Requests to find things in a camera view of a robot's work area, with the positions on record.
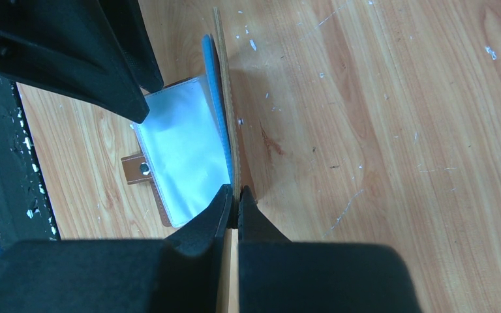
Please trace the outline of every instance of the wooden surface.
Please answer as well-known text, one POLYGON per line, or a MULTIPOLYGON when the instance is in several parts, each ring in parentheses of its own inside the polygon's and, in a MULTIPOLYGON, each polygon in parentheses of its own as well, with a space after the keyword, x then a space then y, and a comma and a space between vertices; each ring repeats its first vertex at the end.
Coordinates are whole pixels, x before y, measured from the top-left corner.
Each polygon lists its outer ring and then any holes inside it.
MULTIPOLYGON (((259 208, 283 233, 392 246, 427 312, 501 312, 501 1, 141 4, 166 83, 204 71, 220 7, 259 208)), ((21 92, 63 238, 172 232, 125 184, 128 121, 21 92)))

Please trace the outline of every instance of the white scuff mark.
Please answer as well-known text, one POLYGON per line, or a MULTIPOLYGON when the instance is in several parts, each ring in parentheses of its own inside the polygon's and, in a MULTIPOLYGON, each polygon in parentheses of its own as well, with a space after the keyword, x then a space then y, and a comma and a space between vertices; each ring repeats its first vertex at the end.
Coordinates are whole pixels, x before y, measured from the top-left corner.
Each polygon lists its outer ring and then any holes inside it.
POLYGON ((341 222, 341 219, 344 217, 344 215, 350 209, 350 205, 352 204, 354 199, 356 199, 356 197, 358 197, 362 192, 364 192, 363 189, 361 189, 359 192, 356 192, 356 194, 354 194, 354 196, 352 196, 352 198, 350 198, 350 200, 348 201, 348 204, 346 205, 346 208, 344 209, 342 214, 337 218, 337 222, 335 223, 335 225, 333 225, 329 230, 327 230, 326 233, 322 236, 322 238, 325 238, 331 231, 333 231, 333 229, 335 229, 335 227, 337 227, 337 225, 339 225, 339 223, 341 222))
POLYGON ((28 137, 24 138, 24 144, 26 144, 28 150, 31 150, 31 141, 28 137))
POLYGON ((493 61, 496 60, 496 52, 494 52, 494 50, 489 47, 489 46, 486 46, 485 47, 485 51, 491 55, 491 57, 493 58, 493 61))
POLYGON ((329 16, 327 16, 323 21, 321 21, 316 27, 314 27, 314 29, 312 31, 310 31, 309 33, 307 33, 306 35, 304 35, 304 37, 300 38, 300 40, 303 40, 304 38, 310 36, 313 32, 315 32, 316 30, 318 30, 318 28, 320 28, 320 26, 322 26, 323 23, 325 23, 328 19, 330 19, 335 13, 337 13, 338 11, 340 11, 340 9, 344 8, 349 2, 351 2, 352 0, 347 0, 347 2, 345 2, 343 5, 341 5, 337 10, 333 11, 333 13, 331 13, 329 16))

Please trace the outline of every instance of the open wallet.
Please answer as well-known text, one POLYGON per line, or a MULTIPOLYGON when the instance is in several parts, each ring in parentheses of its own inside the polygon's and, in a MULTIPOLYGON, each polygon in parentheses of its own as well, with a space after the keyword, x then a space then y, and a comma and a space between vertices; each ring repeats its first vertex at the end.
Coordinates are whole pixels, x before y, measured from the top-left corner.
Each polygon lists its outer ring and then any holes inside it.
POLYGON ((142 152, 122 158, 129 185, 151 183, 165 226, 185 225, 222 185, 248 185, 255 194, 217 11, 215 28, 217 40, 202 39, 205 73, 145 96, 149 114, 133 123, 142 152))

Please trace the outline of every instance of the wood grain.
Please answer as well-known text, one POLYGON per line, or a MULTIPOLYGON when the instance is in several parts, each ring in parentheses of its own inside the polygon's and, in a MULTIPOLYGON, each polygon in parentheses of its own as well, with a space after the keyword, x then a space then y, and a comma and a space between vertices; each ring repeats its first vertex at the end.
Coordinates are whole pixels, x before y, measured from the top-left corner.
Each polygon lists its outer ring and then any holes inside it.
MULTIPOLYGON (((283 233, 392 246, 426 312, 501 312, 501 1, 141 6, 166 83, 204 71, 220 7, 259 207, 283 233)), ((171 232, 123 178, 128 121, 21 91, 63 237, 171 232)))

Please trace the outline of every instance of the wooden table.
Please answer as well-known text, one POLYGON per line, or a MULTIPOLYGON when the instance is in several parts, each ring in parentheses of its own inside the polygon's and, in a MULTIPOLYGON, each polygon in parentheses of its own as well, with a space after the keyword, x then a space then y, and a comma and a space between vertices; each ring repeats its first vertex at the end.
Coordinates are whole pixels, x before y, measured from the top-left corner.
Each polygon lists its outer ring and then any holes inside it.
MULTIPOLYGON (((501 312, 501 1, 141 1, 168 83, 221 9, 259 208, 294 241, 382 243, 426 312, 501 312)), ((164 237, 129 122, 21 86, 62 238, 164 237)))

